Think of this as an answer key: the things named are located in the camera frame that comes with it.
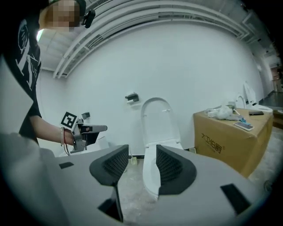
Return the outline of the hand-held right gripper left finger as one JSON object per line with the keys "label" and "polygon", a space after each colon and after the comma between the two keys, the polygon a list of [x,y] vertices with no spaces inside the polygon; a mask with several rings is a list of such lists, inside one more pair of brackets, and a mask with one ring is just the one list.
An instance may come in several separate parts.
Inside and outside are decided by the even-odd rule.
{"label": "hand-held right gripper left finger", "polygon": [[45,151],[52,186],[69,226],[122,226],[118,181],[128,165],[129,146],[65,157]]}

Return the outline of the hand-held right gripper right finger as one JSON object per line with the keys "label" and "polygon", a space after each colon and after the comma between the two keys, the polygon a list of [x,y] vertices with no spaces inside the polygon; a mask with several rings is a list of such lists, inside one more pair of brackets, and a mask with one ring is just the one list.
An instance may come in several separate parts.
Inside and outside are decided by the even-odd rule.
{"label": "hand-held right gripper right finger", "polygon": [[135,226],[240,225],[267,196],[217,159],[161,145],[123,175],[124,222]]}

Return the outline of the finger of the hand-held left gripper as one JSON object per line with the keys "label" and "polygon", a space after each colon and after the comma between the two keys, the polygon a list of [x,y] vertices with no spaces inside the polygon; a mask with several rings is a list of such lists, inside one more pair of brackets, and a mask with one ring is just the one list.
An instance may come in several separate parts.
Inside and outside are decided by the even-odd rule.
{"label": "finger of the hand-held left gripper", "polygon": [[98,137],[98,133],[85,133],[84,134],[85,140],[86,140],[86,145],[85,146],[89,146],[92,145],[94,143],[96,143],[97,137]]}
{"label": "finger of the hand-held left gripper", "polygon": [[106,125],[82,125],[82,133],[100,133],[107,131]]}

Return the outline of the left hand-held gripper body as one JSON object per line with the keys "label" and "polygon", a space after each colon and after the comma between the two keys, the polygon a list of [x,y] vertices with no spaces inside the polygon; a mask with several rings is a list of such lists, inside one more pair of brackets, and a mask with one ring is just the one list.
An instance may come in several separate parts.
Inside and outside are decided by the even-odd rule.
{"label": "left hand-held gripper body", "polygon": [[[78,116],[65,112],[62,120],[60,122],[61,125],[61,146],[63,146],[66,154],[82,152],[86,150],[86,140],[82,135],[82,125],[84,125],[83,118],[79,118]],[[69,130],[73,136],[73,150],[70,151],[66,142],[66,132]]]}

